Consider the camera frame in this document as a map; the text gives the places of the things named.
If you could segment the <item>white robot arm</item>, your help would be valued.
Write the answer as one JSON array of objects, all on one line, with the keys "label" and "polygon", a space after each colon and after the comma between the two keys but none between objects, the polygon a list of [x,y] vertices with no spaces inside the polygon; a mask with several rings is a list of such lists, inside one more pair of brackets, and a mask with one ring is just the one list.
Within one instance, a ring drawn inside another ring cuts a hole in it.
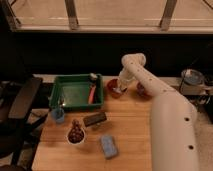
[{"label": "white robot arm", "polygon": [[150,109],[152,171],[199,171],[194,132],[197,110],[176,89],[144,68],[142,53],[121,59],[120,90],[138,80],[153,97]]}]

